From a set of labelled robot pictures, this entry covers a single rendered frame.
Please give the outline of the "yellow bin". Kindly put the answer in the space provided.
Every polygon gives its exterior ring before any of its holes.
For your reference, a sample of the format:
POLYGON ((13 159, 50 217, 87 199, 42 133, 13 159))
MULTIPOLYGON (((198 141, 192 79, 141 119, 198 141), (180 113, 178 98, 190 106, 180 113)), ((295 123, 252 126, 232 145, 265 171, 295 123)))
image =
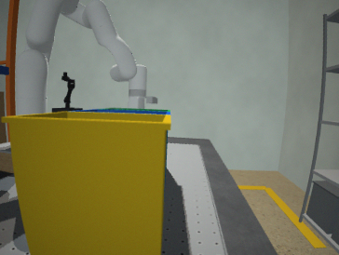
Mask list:
POLYGON ((169 114, 15 115, 10 146, 30 254, 161 255, 170 124, 169 114))

